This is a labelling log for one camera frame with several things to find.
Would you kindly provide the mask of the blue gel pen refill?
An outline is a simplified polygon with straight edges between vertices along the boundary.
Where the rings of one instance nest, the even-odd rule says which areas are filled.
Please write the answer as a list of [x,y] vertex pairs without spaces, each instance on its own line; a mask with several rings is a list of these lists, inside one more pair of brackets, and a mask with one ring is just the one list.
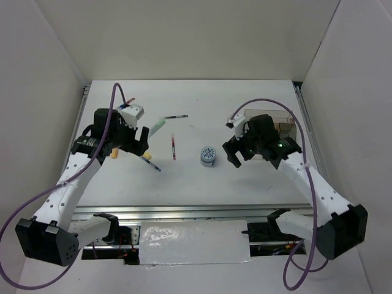
[[141,156],[140,159],[143,160],[144,162],[146,162],[146,163],[147,163],[149,166],[151,166],[153,169],[155,169],[155,170],[161,172],[161,169],[160,169],[157,165],[155,165],[154,163],[152,163],[149,159],[147,159],[147,158],[145,158],[145,157],[143,157],[143,156]]

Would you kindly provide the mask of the red gel pen refill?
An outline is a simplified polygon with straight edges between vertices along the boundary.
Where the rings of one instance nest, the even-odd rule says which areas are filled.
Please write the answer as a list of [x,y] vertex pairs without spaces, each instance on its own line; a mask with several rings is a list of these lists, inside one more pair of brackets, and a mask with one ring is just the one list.
[[175,136],[174,133],[171,133],[171,151],[173,160],[176,160],[176,149],[175,149]]

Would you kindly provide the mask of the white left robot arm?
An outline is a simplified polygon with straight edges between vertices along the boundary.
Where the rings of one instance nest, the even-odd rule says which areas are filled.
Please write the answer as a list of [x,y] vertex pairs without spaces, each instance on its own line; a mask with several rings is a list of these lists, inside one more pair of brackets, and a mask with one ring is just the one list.
[[71,147],[66,169],[46,202],[30,219],[20,219],[15,231],[28,258],[59,266],[70,265],[83,247],[97,239],[107,244],[121,237],[119,220],[107,213],[72,224],[75,208],[89,182],[114,148],[141,156],[148,149],[149,129],[143,127],[135,138],[143,107],[133,104],[122,110],[99,108]]

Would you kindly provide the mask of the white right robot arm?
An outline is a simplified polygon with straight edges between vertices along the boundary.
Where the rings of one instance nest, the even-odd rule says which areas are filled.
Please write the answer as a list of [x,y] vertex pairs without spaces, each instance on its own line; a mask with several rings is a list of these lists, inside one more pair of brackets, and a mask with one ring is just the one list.
[[236,168],[241,166],[238,153],[245,161],[261,156],[285,174],[315,209],[313,217],[289,209],[272,213],[267,226],[270,238],[280,240],[289,234],[307,239],[327,260],[334,260],[364,241],[367,210],[337,193],[307,161],[304,149],[295,139],[280,137],[272,117],[258,115],[247,119],[237,114],[226,125],[234,131],[223,144],[230,163]]

